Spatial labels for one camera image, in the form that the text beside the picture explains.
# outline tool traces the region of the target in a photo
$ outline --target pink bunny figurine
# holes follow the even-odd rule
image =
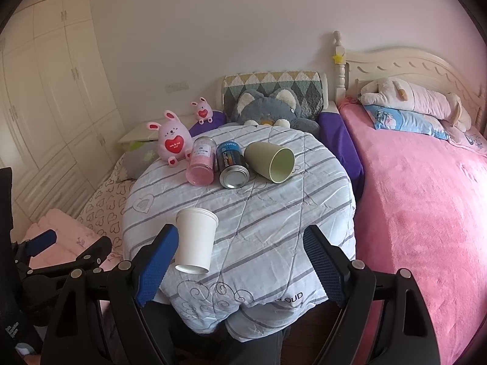
[[[169,166],[176,166],[179,159],[189,159],[193,149],[193,139],[188,129],[181,123],[172,111],[164,111],[164,116],[169,119],[162,125],[157,122],[147,123],[147,129],[159,131],[159,147],[157,153]]]
[[[194,114],[200,125],[206,120],[210,123],[213,122],[213,110],[204,97],[200,97],[198,102],[192,102],[191,105],[196,107]]]

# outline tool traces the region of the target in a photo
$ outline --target white paper cup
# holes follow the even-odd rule
[[[198,207],[180,210],[176,215],[179,247],[176,251],[176,269],[190,274],[204,274],[210,270],[213,241],[218,217]]]

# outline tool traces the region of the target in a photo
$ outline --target wardrobe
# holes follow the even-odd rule
[[[0,166],[13,170],[18,238],[51,208],[78,216],[121,156],[125,128],[89,0],[45,0],[15,13],[0,51]]]

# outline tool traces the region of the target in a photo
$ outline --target wall outlet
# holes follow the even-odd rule
[[[179,92],[180,90],[189,89],[189,84],[187,81],[173,82],[172,84],[166,85],[166,93]]]

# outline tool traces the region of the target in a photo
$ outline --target wooden floor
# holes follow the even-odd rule
[[[338,317],[338,306],[327,301],[305,313],[291,326],[282,345],[281,365],[311,365]]]

